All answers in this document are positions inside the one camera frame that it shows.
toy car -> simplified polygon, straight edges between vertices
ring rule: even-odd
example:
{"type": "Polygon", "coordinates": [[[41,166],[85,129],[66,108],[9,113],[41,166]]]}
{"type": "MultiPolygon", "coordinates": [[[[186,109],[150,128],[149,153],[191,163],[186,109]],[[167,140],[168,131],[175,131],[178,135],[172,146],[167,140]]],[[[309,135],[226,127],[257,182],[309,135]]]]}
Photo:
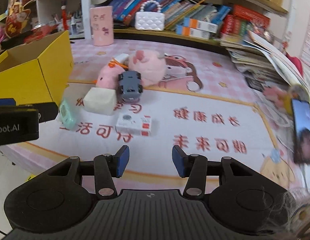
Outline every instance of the toy car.
{"type": "Polygon", "coordinates": [[[136,103],[143,93],[141,74],[137,71],[124,71],[118,75],[119,95],[125,103],[136,103]]]}

round pink plush toy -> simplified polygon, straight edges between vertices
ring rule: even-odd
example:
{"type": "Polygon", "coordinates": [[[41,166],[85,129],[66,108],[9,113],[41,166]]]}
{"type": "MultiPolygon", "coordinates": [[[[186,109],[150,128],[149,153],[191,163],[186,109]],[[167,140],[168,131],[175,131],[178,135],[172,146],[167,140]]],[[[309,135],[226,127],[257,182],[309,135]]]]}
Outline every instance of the round pink plush toy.
{"type": "Polygon", "coordinates": [[[117,64],[114,64],[114,66],[104,66],[99,72],[96,87],[116,89],[118,87],[118,75],[124,71],[124,68],[117,64]]]}
{"type": "Polygon", "coordinates": [[[141,74],[143,87],[157,84],[165,75],[164,55],[150,49],[137,50],[129,56],[128,69],[141,74]]]}

open cardboard box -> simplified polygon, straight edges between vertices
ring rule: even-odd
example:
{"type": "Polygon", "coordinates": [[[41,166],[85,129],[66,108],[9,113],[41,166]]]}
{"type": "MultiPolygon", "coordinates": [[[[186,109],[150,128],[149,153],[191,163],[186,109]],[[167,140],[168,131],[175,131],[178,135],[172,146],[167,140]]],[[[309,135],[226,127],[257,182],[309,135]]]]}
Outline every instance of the open cardboard box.
{"type": "Polygon", "coordinates": [[[0,55],[0,98],[59,106],[73,65],[68,31],[9,49],[0,55]]]}

ribbed gray surface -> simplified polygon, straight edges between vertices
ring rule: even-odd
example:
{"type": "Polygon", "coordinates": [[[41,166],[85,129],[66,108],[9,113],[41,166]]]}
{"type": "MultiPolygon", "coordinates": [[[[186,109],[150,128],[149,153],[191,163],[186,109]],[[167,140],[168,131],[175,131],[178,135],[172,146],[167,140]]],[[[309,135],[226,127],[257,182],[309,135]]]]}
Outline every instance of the ribbed gray surface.
{"type": "Polygon", "coordinates": [[[261,240],[264,238],[241,235],[221,226],[209,215],[202,202],[186,200],[180,196],[178,190],[124,190],[116,199],[99,201],[89,217],[73,228],[47,235],[16,229],[4,239],[261,240]]]}

quilted white purse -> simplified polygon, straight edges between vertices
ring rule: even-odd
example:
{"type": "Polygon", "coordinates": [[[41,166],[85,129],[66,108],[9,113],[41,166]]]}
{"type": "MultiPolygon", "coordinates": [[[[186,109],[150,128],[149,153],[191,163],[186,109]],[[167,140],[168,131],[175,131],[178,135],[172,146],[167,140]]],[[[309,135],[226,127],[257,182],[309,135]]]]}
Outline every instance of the quilted white purse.
{"type": "Polygon", "coordinates": [[[148,0],[142,3],[140,11],[135,14],[135,28],[140,31],[164,30],[165,15],[161,13],[162,6],[157,1],[148,0]],[[157,12],[144,12],[148,3],[157,5],[157,12]]]}

